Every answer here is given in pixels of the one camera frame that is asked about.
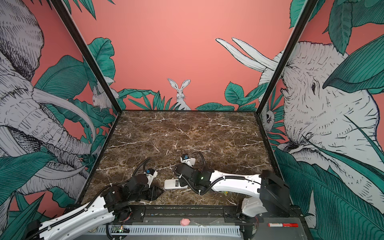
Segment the white red remote control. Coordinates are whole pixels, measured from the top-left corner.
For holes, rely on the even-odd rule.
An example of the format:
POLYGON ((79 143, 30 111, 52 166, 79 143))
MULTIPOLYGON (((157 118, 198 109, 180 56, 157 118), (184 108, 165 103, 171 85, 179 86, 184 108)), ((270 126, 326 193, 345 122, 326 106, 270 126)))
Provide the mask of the white red remote control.
POLYGON ((187 189, 188 186, 181 186, 179 179, 171 179, 165 180, 164 189, 165 190, 179 190, 179 189, 187 189))

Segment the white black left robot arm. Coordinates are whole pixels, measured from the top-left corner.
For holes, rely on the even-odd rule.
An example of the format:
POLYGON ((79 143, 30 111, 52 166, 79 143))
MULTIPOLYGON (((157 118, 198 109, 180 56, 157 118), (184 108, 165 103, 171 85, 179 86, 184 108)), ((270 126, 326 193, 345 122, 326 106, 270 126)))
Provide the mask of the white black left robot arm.
POLYGON ((104 187, 89 203, 56 219, 28 224, 23 240, 73 240, 86 232, 112 222, 125 223, 134 211, 130 203, 156 200, 164 191, 153 186, 154 169, 119 184, 104 187))

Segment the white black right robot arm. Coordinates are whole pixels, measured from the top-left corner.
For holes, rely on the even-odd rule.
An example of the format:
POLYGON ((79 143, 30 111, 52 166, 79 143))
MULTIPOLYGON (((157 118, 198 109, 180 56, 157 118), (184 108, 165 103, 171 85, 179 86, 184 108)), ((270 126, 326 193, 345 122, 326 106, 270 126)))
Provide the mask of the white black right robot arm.
POLYGON ((220 171, 199 171, 182 163, 173 168, 182 186, 200 196, 209 191, 233 192, 248 196, 242 202, 242 214, 250 218, 270 213, 290 216, 290 188, 273 172, 263 170, 256 175, 234 175, 220 171))

